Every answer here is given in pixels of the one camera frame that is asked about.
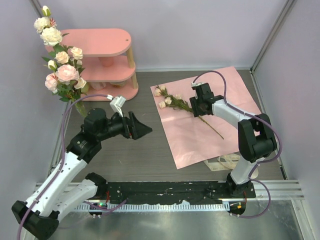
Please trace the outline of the cream printed ribbon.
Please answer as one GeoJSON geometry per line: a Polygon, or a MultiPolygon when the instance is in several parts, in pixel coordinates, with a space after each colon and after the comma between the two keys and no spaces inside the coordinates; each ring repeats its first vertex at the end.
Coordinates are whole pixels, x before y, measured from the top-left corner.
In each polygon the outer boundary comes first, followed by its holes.
{"type": "MultiPolygon", "coordinates": [[[[236,166],[238,165],[239,160],[243,159],[243,157],[239,154],[230,153],[222,156],[218,156],[215,162],[209,162],[208,159],[204,160],[204,164],[212,171],[225,171],[225,170],[234,170],[236,166]]],[[[251,173],[252,169],[254,168],[254,163],[246,163],[243,164],[243,162],[240,163],[240,169],[244,170],[245,166],[248,167],[246,170],[246,173],[248,176],[252,179],[255,179],[259,175],[258,170],[254,170],[253,173],[251,173]]]]}

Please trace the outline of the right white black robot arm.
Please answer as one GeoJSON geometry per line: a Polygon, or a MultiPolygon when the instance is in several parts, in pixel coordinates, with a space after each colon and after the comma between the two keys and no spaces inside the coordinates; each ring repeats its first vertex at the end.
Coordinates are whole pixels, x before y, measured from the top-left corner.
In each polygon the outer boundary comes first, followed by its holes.
{"type": "Polygon", "coordinates": [[[269,117],[262,113],[254,115],[228,103],[221,96],[215,96],[208,83],[192,83],[195,96],[190,103],[193,115],[213,115],[228,122],[237,129],[240,159],[227,175],[226,193],[233,198],[243,194],[258,167],[277,148],[277,142],[269,117]]]}

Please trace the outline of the cream rose flower stem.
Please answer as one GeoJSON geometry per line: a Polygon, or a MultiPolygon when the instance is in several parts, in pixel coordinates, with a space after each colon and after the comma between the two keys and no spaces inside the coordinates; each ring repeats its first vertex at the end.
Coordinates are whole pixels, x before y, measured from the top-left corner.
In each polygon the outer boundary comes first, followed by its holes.
{"type": "Polygon", "coordinates": [[[48,63],[44,58],[54,60],[58,64],[58,66],[62,64],[70,64],[78,68],[82,67],[82,72],[85,70],[82,62],[83,51],[80,48],[57,44],[48,54],[48,57],[42,57],[42,59],[46,62],[47,67],[48,63]]]}

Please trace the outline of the purple pink wrapping paper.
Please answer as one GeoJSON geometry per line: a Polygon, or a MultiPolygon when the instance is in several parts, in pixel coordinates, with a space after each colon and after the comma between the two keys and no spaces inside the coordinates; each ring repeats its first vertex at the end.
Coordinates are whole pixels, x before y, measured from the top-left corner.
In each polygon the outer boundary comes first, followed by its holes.
{"type": "MultiPolygon", "coordinates": [[[[233,66],[219,68],[218,72],[220,74],[207,73],[198,81],[209,83],[215,95],[226,93],[227,101],[238,108],[253,114],[261,113],[233,66]]],[[[162,96],[153,99],[177,169],[239,150],[238,131],[225,120],[213,115],[195,118],[185,110],[161,108],[162,96]]]]}

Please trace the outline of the pink flower bouquet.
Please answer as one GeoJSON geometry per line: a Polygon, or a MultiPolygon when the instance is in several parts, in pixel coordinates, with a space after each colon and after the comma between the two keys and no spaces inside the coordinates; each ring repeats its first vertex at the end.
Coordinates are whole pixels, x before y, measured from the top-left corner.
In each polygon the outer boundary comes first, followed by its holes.
{"type": "Polygon", "coordinates": [[[160,109],[171,108],[177,111],[185,111],[186,113],[193,115],[193,110],[188,102],[182,99],[181,95],[170,94],[165,85],[156,85],[153,96],[156,98],[162,98],[162,100],[157,103],[157,106],[160,109]]]}

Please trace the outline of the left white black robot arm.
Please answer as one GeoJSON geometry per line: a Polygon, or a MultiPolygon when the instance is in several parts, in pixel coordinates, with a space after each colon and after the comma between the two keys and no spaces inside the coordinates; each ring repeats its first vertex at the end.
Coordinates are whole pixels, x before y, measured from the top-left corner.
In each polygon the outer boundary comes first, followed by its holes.
{"type": "Polygon", "coordinates": [[[16,201],[11,210],[21,228],[39,240],[49,239],[62,219],[82,202],[102,199],[107,192],[107,181],[90,173],[69,192],[67,186],[101,150],[101,142],[117,135],[137,140],[151,133],[151,127],[141,123],[133,112],[129,116],[114,113],[107,118],[102,108],[94,108],[84,119],[81,131],[72,138],[54,171],[41,187],[26,201],[16,201]]]}

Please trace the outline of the pink peony flower stem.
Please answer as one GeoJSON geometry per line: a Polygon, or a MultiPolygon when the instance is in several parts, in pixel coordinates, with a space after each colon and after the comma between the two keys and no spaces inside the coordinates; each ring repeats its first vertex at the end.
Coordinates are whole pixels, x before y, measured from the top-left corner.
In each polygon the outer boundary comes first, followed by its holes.
{"type": "Polygon", "coordinates": [[[81,88],[87,83],[82,77],[83,68],[72,64],[58,65],[53,59],[43,58],[47,61],[52,73],[45,78],[45,87],[53,94],[59,96],[62,102],[74,103],[81,98],[81,88]]]}

